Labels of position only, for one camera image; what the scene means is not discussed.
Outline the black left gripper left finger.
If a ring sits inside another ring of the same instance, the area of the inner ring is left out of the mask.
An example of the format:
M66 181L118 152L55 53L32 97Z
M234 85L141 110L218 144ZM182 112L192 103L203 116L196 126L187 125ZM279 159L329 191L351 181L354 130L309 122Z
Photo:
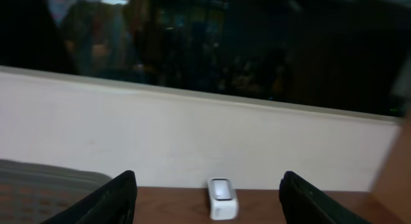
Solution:
M137 198L131 170L113 178L93 193L43 224L133 224Z

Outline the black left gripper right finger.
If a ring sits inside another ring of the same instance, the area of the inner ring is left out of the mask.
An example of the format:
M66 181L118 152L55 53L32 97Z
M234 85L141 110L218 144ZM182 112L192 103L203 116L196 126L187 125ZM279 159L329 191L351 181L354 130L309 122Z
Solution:
M279 185L287 224L370 224L293 171Z

